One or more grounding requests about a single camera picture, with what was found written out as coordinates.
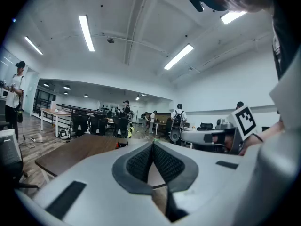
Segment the black backpack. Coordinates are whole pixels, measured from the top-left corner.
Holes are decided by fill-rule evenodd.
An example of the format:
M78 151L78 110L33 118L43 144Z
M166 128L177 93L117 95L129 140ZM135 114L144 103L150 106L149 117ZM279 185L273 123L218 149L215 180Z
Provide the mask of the black backpack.
M177 115L174 117L174 125L180 126L181 122L183 121L182 114L184 111L182 111L181 114L178 114L177 110L175 111Z

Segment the desk leg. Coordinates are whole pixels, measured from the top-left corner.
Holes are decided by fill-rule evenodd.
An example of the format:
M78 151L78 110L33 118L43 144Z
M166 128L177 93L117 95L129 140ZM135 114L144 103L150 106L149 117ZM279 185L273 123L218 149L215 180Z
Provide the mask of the desk leg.
M41 169L41 172L42 172L42 174L44 176L44 179L46 180L47 183L50 182L49 177L54 178L54 176L46 173L42 168L40 168L40 169Z
M55 117L55 136L58 137L58 116Z
M43 111L41 111L41 130L43 130Z

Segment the wooden floor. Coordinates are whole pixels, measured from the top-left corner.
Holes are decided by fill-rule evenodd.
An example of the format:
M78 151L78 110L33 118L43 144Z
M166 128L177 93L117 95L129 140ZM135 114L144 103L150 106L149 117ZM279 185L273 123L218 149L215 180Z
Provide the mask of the wooden floor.
M132 138L143 139L147 138L150 141L157 138L161 141L166 141L165 137L159 138L155 134L149 134L146 128L142 128L141 125L134 124L134 133ZM50 123L43 123L43 131L40 130L40 119L29 116L28 114L23 115L23 123L18 123L19 130L19 145L21 148L23 161L24 161L24 171L28 174L28 178L22 177L20 182L35 184L38 187L42 188L46 181L41 173L40 168L35 164L35 160L39 157L57 149L62 146L66 140L55 137L55 128L52 127ZM106 136L113 136L112 130L106 132ZM35 143L32 143L30 138L36 140ZM36 189L22 189L28 196L33 197L37 192ZM154 190L153 200L160 210L164 213L166 207L166 187L159 188Z

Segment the man in white shirt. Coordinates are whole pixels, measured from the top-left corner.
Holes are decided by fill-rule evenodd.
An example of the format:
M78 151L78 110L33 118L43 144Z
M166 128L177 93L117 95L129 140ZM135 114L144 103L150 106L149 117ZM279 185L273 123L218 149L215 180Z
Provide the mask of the man in white shirt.
M154 132L152 131L152 128L154 127L155 114L157 114L157 111L154 111L154 112L150 115L150 129L149 129L149 133L154 133Z
M181 127L181 131L184 128L184 123L187 121L187 115L186 112L182 110L183 105L182 104L178 104L177 105L177 109L171 114L171 120L174 121L174 118L177 116L177 114L181 115L182 117L182 121L180 124ZM181 137L179 137L179 140L177 140L177 145L181 145Z
M23 76L23 70L25 68L25 62L21 61L16 64L17 74L15 74L11 82L4 85L3 88L8 90L8 96L5 103L5 120L9 122L8 129L15 129L16 138L18 140L18 125L17 125L17 112L21 106L20 97L23 96L25 89L25 79Z

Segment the white ceiling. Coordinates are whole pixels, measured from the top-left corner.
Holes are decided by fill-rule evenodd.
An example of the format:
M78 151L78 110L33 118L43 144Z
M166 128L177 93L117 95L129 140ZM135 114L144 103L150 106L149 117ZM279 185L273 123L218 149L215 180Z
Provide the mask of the white ceiling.
M24 40L28 36L43 52L45 68L66 67L79 73L96 67L112 73L126 68L133 76L161 77L172 86L187 73L271 41L271 18L265 12L246 14L228 25L220 19L223 14L206 6L199 13L188 0L31 0L8 36L40 58ZM80 15L88 16L95 52L87 49ZM115 43L109 44L108 37ZM188 43L195 49L164 70Z
M49 84L49 87L44 86L45 82ZM38 85L43 87L44 89L56 92L63 96L65 96L64 92L67 91L69 93L69 95L67 96L83 97L84 94L88 94L89 98L92 99L116 103L122 103L124 100L129 100L133 102L140 94L140 92L138 91L130 91L126 89L118 89L77 81L57 81L40 79ZM71 90L64 89L65 85L69 85ZM144 97L140 97L139 102L156 102L158 100L161 100L161 98L146 95Z

